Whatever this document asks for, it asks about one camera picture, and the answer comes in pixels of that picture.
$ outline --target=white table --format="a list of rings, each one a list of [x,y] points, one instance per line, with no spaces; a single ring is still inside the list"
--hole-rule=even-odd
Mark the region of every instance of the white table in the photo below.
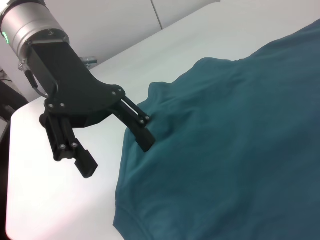
[[[302,4],[291,0],[290,3]],[[320,18],[319,3],[305,1],[267,13],[264,9],[214,3],[92,70],[100,81],[122,86],[135,103],[152,82],[173,82],[204,57],[238,60]],[[53,160],[39,98],[12,117],[6,232],[12,240],[121,240],[113,227],[125,125],[111,116],[76,129],[98,163],[84,179],[74,160]]]

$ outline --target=silver cylindrical motor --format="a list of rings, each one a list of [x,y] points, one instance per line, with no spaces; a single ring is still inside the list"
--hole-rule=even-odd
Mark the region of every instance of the silver cylindrical motor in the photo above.
[[[1,33],[20,61],[27,58],[31,43],[70,43],[68,35],[42,2],[11,1],[1,15]]]

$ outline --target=cable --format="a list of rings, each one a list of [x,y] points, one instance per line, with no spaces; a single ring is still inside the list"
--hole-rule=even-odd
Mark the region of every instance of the cable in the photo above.
[[[34,87],[33,89],[34,89],[34,90],[36,91],[36,93],[39,94],[41,97],[44,97],[44,98],[46,98],[46,99],[48,98],[48,96],[45,95],[45,94],[43,94],[41,91],[39,91],[38,88]]]

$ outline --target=teal t-shirt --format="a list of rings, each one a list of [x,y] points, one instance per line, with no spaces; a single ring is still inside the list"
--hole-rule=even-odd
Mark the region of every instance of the teal t-shirt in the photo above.
[[[125,240],[320,239],[320,20],[239,61],[204,58],[139,105],[114,226]]]

